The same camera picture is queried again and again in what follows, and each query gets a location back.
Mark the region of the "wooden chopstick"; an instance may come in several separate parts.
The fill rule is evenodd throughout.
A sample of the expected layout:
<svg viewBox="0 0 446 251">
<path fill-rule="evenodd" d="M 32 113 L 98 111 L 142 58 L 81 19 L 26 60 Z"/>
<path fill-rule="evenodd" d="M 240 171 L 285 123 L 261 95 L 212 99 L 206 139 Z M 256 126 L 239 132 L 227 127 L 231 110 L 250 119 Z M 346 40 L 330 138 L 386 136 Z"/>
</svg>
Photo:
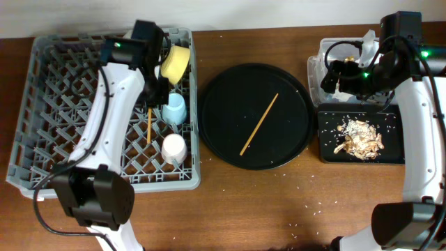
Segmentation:
<svg viewBox="0 0 446 251">
<path fill-rule="evenodd" d="M 267 117 L 269 111 L 271 110 L 272 106 L 275 104 L 275 101 L 278 97 L 278 93 L 275 94 L 274 98 L 271 100 L 270 104 L 267 106 L 265 112 L 262 114 L 261 118 L 259 119 L 258 123 L 256 124 L 255 128 L 253 129 L 252 133 L 248 137 L 247 141 L 245 142 L 243 148 L 240 150 L 239 156 L 243 156 L 247 148 L 249 147 L 251 141 L 253 140 L 255 134 L 261 127 L 262 123 L 264 122 L 265 118 Z"/>
<path fill-rule="evenodd" d="M 152 124 L 152 108 L 149 107 L 147 110 L 147 138 L 146 138 L 146 143 L 150 144 L 151 143 L 151 124 Z"/>
</svg>

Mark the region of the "blue plastic cup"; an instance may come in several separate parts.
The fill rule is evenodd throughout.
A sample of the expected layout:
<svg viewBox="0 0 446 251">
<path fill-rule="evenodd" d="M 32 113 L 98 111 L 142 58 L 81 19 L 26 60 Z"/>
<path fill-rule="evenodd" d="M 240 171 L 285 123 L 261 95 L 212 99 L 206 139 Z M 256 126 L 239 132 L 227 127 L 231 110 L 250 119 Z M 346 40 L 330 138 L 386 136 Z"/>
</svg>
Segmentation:
<svg viewBox="0 0 446 251">
<path fill-rule="evenodd" d="M 168 103 L 162 106 L 162 119 L 166 124 L 179 126 L 187 117 L 185 99 L 179 93 L 170 93 Z"/>
</svg>

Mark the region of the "yellow bowl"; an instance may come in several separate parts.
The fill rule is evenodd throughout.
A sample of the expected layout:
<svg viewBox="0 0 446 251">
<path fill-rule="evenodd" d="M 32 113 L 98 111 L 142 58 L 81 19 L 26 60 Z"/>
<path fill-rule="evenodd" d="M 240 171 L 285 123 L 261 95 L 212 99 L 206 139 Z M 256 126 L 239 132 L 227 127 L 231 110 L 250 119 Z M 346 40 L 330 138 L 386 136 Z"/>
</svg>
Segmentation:
<svg viewBox="0 0 446 251">
<path fill-rule="evenodd" d="M 170 84 L 179 83 L 189 65 L 190 55 L 189 48 L 172 45 L 161 65 L 161 76 L 167 78 Z"/>
</svg>

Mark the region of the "pink plastic cup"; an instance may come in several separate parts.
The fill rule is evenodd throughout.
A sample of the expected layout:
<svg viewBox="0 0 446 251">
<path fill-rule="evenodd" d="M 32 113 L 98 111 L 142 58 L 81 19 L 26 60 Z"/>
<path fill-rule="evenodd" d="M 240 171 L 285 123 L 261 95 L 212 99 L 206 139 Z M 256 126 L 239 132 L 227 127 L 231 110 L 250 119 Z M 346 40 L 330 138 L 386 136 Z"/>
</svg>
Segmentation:
<svg viewBox="0 0 446 251">
<path fill-rule="evenodd" d="M 170 165 L 174 161 L 182 163 L 187 157 L 187 145 L 183 137 L 175 133 L 167 135 L 162 143 L 161 154 L 164 161 Z"/>
</svg>

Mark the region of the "food scraps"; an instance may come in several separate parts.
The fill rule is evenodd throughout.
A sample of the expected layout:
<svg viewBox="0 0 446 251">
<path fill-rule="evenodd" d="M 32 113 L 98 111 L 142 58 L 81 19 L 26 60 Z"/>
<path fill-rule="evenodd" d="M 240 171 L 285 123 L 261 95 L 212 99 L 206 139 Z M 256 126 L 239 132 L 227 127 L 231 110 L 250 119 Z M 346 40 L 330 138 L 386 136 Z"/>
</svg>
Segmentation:
<svg viewBox="0 0 446 251">
<path fill-rule="evenodd" d="M 385 148 L 382 135 L 366 121 L 349 120 L 343 125 L 338 125 L 337 131 L 344 140 L 334 148 L 334 154 L 344 151 L 360 160 L 373 160 L 380 155 L 379 151 Z"/>
</svg>

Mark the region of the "white napkin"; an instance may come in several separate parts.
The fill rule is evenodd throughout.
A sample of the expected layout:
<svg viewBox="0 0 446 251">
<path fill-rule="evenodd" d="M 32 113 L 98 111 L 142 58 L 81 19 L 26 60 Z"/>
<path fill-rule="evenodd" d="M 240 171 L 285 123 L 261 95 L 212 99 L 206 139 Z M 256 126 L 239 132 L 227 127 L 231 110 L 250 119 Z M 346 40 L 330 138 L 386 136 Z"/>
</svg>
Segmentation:
<svg viewBox="0 0 446 251">
<path fill-rule="evenodd" d="M 330 51 L 330 56 L 333 56 L 334 60 L 353 61 L 360 68 L 366 68 L 371 63 L 379 46 L 373 30 L 369 30 L 362 38 L 343 38 L 343 40 L 349 42 L 360 41 L 362 45 L 360 49 L 348 44 L 337 45 Z"/>
</svg>

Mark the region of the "grey plate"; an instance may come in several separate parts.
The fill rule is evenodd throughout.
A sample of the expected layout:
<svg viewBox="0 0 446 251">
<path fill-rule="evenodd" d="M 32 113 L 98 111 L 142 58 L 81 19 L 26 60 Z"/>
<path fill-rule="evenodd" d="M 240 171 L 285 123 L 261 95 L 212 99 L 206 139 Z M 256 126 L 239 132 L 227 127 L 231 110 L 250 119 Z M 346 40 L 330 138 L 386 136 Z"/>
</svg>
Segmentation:
<svg viewBox="0 0 446 251">
<path fill-rule="evenodd" d="M 124 38 L 124 39 L 131 39 L 131 38 L 132 38 L 132 32 L 133 32 L 132 29 L 129 30 L 129 31 L 123 36 L 123 38 Z"/>
</svg>

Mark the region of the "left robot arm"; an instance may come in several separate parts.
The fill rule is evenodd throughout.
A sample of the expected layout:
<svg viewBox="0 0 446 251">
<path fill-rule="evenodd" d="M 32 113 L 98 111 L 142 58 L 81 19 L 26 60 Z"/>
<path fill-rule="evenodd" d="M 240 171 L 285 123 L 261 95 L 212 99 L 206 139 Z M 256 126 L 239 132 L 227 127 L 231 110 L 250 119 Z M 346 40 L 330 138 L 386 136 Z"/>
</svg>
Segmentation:
<svg viewBox="0 0 446 251">
<path fill-rule="evenodd" d="M 161 76 L 167 36 L 154 22 L 138 20 L 129 38 L 101 46 L 98 84 L 86 127 L 68 161 L 57 165 L 50 185 L 64 213 L 86 227 L 103 250 L 142 250 L 130 223 L 134 188 L 121 176 L 121 156 L 134 106 L 168 102 Z"/>
</svg>

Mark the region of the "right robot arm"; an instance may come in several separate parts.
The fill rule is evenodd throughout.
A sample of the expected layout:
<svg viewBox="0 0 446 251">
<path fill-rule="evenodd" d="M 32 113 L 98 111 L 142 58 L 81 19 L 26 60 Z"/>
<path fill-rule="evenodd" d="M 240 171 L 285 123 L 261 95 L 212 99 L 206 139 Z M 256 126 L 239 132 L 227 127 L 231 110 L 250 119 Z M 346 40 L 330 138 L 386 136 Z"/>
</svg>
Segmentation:
<svg viewBox="0 0 446 251">
<path fill-rule="evenodd" d="M 358 62 L 331 61 L 321 87 L 368 100 L 389 93 L 403 129 L 403 200 L 375 207 L 371 224 L 331 242 L 332 250 L 445 249 L 445 48 L 427 45 L 422 15 L 398 11 L 380 21 L 379 39 L 347 40 Z"/>
</svg>

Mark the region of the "grey dishwasher rack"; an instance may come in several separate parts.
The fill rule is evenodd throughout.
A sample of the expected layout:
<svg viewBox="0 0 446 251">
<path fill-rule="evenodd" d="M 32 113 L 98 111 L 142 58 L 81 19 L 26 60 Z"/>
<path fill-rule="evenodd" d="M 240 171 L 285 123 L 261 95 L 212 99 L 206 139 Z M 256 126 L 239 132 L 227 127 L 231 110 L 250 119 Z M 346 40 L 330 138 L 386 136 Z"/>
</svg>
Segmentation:
<svg viewBox="0 0 446 251">
<path fill-rule="evenodd" d="M 34 196 L 35 186 L 52 165 L 66 161 L 80 140 L 98 79 L 95 64 L 108 37 L 108 33 L 79 33 L 34 40 L 6 174 L 6 181 L 24 197 Z M 193 190 L 201 182 L 194 57 L 181 81 L 169 90 L 185 99 L 184 123 L 166 124 L 161 110 L 153 109 L 151 143 L 147 144 L 148 112 L 136 108 L 129 122 L 121 175 L 138 193 Z M 172 133 L 185 140 L 187 157 L 170 165 L 162 158 L 161 149 L 164 138 Z"/>
</svg>

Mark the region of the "clear plastic bin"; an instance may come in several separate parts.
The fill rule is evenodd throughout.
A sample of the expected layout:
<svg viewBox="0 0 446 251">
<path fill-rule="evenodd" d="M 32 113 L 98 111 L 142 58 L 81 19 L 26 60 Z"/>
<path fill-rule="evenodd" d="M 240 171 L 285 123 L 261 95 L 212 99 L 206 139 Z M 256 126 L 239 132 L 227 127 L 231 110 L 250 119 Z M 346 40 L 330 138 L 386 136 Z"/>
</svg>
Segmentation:
<svg viewBox="0 0 446 251">
<path fill-rule="evenodd" d="M 342 40 L 356 41 L 362 40 L 362 38 L 324 38 L 320 41 L 318 54 L 309 57 L 307 60 L 309 92 L 312 102 L 316 107 L 322 103 L 361 103 L 360 100 L 351 94 L 338 91 L 335 91 L 335 94 L 331 94 L 326 93 L 321 88 L 321 82 L 327 73 L 327 68 L 324 64 L 325 53 L 332 44 Z M 356 63 L 362 64 L 360 57 L 363 53 L 360 53 L 359 49 L 352 45 L 338 45 L 330 51 L 328 63 L 334 60 L 345 60 L 352 57 Z"/>
</svg>

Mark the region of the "black rectangular tray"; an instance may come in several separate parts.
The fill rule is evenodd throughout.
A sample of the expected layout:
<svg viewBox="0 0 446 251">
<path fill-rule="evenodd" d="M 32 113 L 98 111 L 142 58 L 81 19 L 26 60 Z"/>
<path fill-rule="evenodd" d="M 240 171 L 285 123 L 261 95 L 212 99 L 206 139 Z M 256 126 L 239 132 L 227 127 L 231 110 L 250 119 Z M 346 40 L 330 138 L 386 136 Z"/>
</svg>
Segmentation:
<svg viewBox="0 0 446 251">
<path fill-rule="evenodd" d="M 326 163 L 379 163 L 403 164 L 403 127 L 399 107 L 390 105 L 387 109 L 375 113 L 371 105 L 324 103 L 316 109 L 318 140 L 321 160 Z M 375 128 L 381 134 L 384 148 L 378 150 L 375 158 L 361 160 L 352 154 L 334 149 L 344 143 L 345 133 L 338 130 L 345 128 L 350 121 L 362 121 Z"/>
</svg>

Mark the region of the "round black tray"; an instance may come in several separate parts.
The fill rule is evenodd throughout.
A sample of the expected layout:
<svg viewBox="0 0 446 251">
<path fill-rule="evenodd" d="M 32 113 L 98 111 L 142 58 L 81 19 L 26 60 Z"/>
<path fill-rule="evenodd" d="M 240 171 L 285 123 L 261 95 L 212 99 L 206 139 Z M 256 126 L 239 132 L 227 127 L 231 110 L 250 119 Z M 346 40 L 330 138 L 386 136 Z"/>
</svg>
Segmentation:
<svg viewBox="0 0 446 251">
<path fill-rule="evenodd" d="M 275 104 L 239 156 L 276 93 Z M 202 140 L 217 157 L 242 169 L 273 169 L 292 161 L 312 140 L 314 123 L 314 105 L 306 88 L 285 70 L 264 63 L 224 70 L 199 96 Z"/>
</svg>

